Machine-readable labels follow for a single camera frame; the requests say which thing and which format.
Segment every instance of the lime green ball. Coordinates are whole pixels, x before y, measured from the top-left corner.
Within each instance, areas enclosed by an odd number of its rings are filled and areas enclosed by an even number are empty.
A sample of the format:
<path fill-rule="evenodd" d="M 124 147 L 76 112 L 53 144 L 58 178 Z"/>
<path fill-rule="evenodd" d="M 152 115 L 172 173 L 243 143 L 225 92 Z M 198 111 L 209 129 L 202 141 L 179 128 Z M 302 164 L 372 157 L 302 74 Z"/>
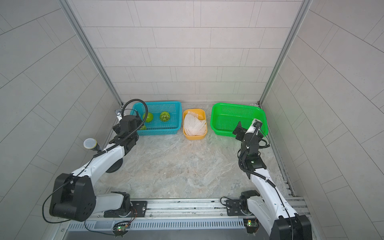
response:
<path fill-rule="evenodd" d="M 147 116 L 147 119 L 145 120 L 145 122 L 151 122 L 152 120 L 153 120 L 153 114 L 148 113 L 148 116 Z"/>
<path fill-rule="evenodd" d="M 167 113 L 167 112 L 162 112 L 162 113 L 160 114 L 160 120 L 163 121 L 163 122 L 167 122 L 167 121 L 169 121 L 169 120 L 170 120 L 170 115 L 169 115 L 169 113 Z"/>

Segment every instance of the green basket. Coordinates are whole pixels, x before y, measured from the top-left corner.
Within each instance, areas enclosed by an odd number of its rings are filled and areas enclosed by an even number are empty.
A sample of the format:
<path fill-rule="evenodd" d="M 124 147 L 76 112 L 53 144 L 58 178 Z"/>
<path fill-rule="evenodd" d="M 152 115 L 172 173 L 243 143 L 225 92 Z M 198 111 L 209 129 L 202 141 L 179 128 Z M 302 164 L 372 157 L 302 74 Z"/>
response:
<path fill-rule="evenodd" d="M 217 135 L 236 137 L 232 134 L 239 121 L 248 129 L 253 119 L 263 122 L 262 131 L 268 134 L 265 112 L 258 107 L 229 103 L 216 103 L 212 107 L 211 128 Z"/>

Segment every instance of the yellow tray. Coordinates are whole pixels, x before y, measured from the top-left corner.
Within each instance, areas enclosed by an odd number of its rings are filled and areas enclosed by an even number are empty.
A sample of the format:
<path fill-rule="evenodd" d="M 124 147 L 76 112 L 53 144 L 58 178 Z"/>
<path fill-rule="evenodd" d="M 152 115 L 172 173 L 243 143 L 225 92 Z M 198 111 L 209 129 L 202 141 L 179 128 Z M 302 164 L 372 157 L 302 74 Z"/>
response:
<path fill-rule="evenodd" d="M 200 108 L 194 108 L 194 109 L 187 109 L 184 111 L 183 113 L 183 133 L 184 133 L 184 136 L 188 139 L 188 140 L 200 140 L 200 139 L 203 139 L 205 138 L 205 136 L 207 135 L 207 132 L 208 132 L 208 128 L 207 130 L 205 131 L 205 134 L 204 135 L 198 135 L 198 136 L 188 136 L 187 134 L 185 134 L 185 129 L 184 129 L 184 118 L 185 116 L 187 115 L 188 112 L 194 112 L 194 113 L 197 113 L 199 116 L 198 116 L 198 119 L 199 120 L 207 120 L 206 117 L 205 117 L 205 112 L 203 109 L 200 109 Z"/>

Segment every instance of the blue basket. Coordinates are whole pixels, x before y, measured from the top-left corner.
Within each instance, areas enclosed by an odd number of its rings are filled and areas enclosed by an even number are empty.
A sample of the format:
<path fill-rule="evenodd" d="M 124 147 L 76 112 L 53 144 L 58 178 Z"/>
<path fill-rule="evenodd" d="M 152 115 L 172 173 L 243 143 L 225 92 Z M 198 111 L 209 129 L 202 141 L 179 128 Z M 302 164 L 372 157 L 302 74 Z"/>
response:
<path fill-rule="evenodd" d="M 139 136 L 177 133 L 181 127 L 181 118 L 183 116 L 181 113 L 181 102 L 150 102 L 146 103 L 146 105 L 148 106 L 148 111 L 153 114 L 153 120 L 144 124 L 147 127 L 147 130 L 137 131 Z M 136 103 L 133 105 L 132 109 L 131 115 L 136 115 L 136 110 L 139 112 L 141 119 L 143 119 L 145 108 L 142 103 Z M 162 122 L 160 120 L 160 114 L 164 111 L 170 114 L 170 120 L 167 122 Z"/>

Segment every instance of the tiled wall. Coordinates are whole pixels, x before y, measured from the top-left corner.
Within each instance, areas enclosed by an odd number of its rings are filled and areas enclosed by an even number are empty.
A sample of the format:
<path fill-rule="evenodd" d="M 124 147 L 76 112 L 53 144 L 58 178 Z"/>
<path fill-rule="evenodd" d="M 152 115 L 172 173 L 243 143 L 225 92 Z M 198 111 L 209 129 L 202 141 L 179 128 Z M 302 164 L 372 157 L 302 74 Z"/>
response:
<path fill-rule="evenodd" d="M 69 4 L 123 101 L 256 102 L 301 2 Z"/>
<path fill-rule="evenodd" d="M 322 239 L 384 237 L 384 1 L 314 0 L 263 109 Z"/>
<path fill-rule="evenodd" d="M 40 240 L 55 178 L 90 160 L 82 142 L 103 144 L 118 104 L 56 0 L 0 14 L 0 239 Z"/>

